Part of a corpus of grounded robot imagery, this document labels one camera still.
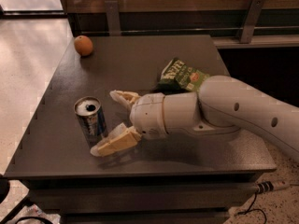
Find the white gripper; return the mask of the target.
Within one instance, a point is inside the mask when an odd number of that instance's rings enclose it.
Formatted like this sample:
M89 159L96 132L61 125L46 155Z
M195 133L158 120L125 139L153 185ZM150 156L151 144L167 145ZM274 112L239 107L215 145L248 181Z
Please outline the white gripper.
M111 91L110 97L130 113L133 126L121 123L90 150L95 157L105 157L134 147L143 136L145 139L165 138L163 117L164 95L162 93L140 95L132 91Z

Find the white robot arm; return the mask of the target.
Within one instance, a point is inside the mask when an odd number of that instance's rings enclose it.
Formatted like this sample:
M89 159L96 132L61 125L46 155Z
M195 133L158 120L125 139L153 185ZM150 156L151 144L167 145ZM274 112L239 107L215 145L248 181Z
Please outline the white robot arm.
M95 157L133 147L143 138L161 139L173 133L217 135L243 128L299 161L299 108L238 79L209 77L197 91L180 94L140 96L112 91L110 96L130 112L132 126L122 123L114 128L91 148Z

